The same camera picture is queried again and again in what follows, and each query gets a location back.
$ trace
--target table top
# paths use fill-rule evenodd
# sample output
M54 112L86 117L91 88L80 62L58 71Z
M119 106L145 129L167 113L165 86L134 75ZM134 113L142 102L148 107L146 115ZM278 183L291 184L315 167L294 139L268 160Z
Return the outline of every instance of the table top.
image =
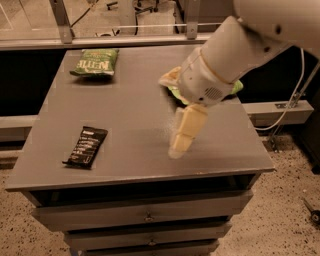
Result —
M158 85L196 45L121 48L110 81L74 77L82 52L66 53L9 177L9 191L262 173L274 165L237 98L209 120L181 159L168 156L175 105ZM67 168L83 126L107 129L91 170Z

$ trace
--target cabinet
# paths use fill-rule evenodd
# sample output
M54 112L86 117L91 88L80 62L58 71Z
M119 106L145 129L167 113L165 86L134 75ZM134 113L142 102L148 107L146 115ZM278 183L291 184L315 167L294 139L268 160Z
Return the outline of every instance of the cabinet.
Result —
M237 98L209 110L187 154L168 157L175 106L157 80L194 47L122 48L112 80L72 77L81 51L66 53L6 189L74 251L208 255L274 170ZM84 125L109 134L91 170L66 168Z

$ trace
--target black panel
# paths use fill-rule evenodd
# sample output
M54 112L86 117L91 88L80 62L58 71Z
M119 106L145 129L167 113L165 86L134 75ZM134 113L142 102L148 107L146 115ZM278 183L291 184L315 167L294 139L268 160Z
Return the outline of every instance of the black panel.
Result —
M38 114L65 52L0 52L0 116Z
M303 86L317 60L305 52L305 75ZM241 78L244 89L237 95L242 103L286 101L290 98L301 75L300 49L291 47L262 67L254 69ZM308 88L307 98L315 93L319 77Z

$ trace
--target metal frame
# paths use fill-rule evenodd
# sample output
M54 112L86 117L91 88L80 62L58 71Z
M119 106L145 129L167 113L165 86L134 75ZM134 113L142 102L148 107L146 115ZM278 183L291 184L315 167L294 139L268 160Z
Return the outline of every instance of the metal frame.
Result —
M88 48L88 47L122 47L122 46L148 46L148 45L173 45L173 44L195 44L204 43L211 33L198 33L198 19L200 0L187 2L188 20L184 34L172 36L117 36L109 38L75 38L70 26L69 18L63 0L49 0L52 12L59 29L59 39L37 39L37 40L0 40L0 51L8 50L31 50L31 49L57 49L57 48Z

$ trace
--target drawer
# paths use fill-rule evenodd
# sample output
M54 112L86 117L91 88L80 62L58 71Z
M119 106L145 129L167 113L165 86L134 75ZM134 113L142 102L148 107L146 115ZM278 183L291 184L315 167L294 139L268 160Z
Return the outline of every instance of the drawer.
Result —
M138 246L126 249L91 250L84 252L84 256L208 256L218 246L217 240L205 240L162 244L153 247Z
M103 231L75 232L65 235L65 242L78 251L130 246L156 246L176 242L218 239L231 228L229 222L212 219L198 221L165 222L130 228L108 228Z
M232 191L109 203L36 208L33 216L51 231L231 216L242 211L252 192Z

